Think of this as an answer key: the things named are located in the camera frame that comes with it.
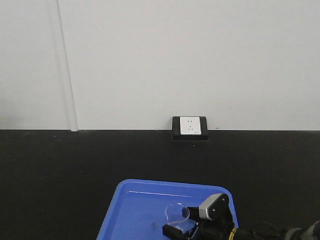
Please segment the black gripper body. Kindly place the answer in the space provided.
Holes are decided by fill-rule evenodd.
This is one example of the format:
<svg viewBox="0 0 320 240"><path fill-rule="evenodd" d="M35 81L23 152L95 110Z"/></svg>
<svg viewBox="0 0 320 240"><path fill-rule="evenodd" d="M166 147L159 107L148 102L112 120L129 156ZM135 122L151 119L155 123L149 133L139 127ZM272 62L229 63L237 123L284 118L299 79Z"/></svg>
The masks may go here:
<svg viewBox="0 0 320 240"><path fill-rule="evenodd" d="M192 213L196 221L193 240L235 240L238 228L231 212L222 213L215 220L201 219L198 213Z"/></svg>

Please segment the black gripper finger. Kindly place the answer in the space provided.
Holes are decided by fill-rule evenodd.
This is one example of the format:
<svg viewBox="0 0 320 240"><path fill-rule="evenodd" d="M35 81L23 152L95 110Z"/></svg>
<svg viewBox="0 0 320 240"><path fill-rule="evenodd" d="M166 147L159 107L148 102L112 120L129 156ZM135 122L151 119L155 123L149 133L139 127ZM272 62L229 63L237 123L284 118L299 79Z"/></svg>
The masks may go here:
<svg viewBox="0 0 320 240"><path fill-rule="evenodd" d="M183 207L181 210L183 219L192 220L192 221L200 221L199 215L199 207Z"/></svg>
<svg viewBox="0 0 320 240"><path fill-rule="evenodd" d="M189 232L183 233L180 229L165 224L162 226L162 234L170 240L188 240Z"/></svg>

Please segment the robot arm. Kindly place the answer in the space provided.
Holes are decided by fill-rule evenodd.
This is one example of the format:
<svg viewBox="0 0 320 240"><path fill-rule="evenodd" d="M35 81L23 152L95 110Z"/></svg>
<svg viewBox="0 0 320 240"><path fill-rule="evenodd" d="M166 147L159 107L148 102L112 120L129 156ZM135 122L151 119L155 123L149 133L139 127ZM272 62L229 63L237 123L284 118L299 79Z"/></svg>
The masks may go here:
<svg viewBox="0 0 320 240"><path fill-rule="evenodd" d="M162 234L170 240L318 240L320 238L320 222L316 221L307 228L277 228L268 222L260 222L249 230L236 227L231 211L226 208L215 218L202 219L196 216L197 207L182 210L195 224L189 230L165 224Z"/></svg>

